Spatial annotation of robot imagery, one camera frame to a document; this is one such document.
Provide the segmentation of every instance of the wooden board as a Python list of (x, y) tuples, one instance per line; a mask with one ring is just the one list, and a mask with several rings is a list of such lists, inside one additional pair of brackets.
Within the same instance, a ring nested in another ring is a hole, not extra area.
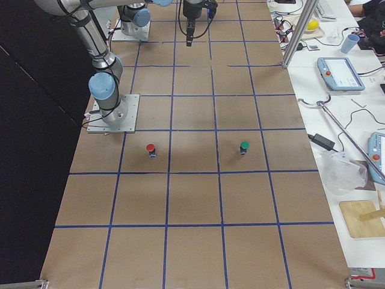
[(380, 218), (367, 221), (359, 219), (359, 215), (377, 210), (371, 200), (341, 202), (339, 207), (352, 238), (385, 237), (385, 228)]

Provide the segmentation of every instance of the blue joint cap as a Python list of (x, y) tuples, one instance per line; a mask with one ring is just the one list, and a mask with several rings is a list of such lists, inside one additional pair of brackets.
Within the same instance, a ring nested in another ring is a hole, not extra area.
[(152, 0), (152, 2), (165, 7), (165, 6), (169, 6), (173, 2), (173, 0)]
[(133, 23), (138, 27), (145, 27), (151, 19), (150, 11), (147, 8), (141, 9), (135, 14)]
[(88, 88), (94, 98), (104, 101), (114, 93), (115, 81), (108, 73), (99, 72), (90, 78)]
[(123, 65), (123, 62), (122, 62), (122, 59), (120, 59), (120, 57), (118, 55), (115, 55), (116, 59), (118, 59), (118, 61), (120, 62), (121, 65)]

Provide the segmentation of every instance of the small bottle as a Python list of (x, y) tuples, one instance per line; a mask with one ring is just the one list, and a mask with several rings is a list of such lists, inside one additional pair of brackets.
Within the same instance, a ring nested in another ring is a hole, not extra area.
[(155, 146), (150, 143), (146, 146), (146, 150), (149, 152), (149, 156), (150, 158), (155, 158), (156, 157), (156, 150), (155, 150)]
[(247, 141), (243, 141), (243, 142), (241, 143), (241, 146), (239, 147), (239, 152), (240, 152), (240, 154), (241, 154), (241, 155), (247, 154), (247, 149), (248, 149), (248, 147), (249, 147), (248, 142), (247, 142)]

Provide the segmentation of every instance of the grid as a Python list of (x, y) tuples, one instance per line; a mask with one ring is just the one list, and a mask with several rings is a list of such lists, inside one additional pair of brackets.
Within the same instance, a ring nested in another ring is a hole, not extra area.
[(82, 132), (42, 278), (52, 288), (343, 288), (266, 3), (219, 3), (188, 53), (177, 4), (150, 11), (151, 42), (113, 44), (121, 92), (141, 93), (136, 133)]

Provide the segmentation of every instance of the power adapter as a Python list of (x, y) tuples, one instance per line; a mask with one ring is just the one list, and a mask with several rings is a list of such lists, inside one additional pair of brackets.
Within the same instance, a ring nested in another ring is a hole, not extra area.
[(335, 149), (333, 149), (335, 143), (332, 142), (331, 140), (328, 140), (327, 138), (319, 134), (315, 134), (315, 135), (308, 134), (307, 136), (316, 145), (319, 145), (328, 151), (331, 151), (331, 150), (335, 151)]
[(297, 51), (302, 50), (304, 48), (303, 44), (299, 42), (297, 46)]

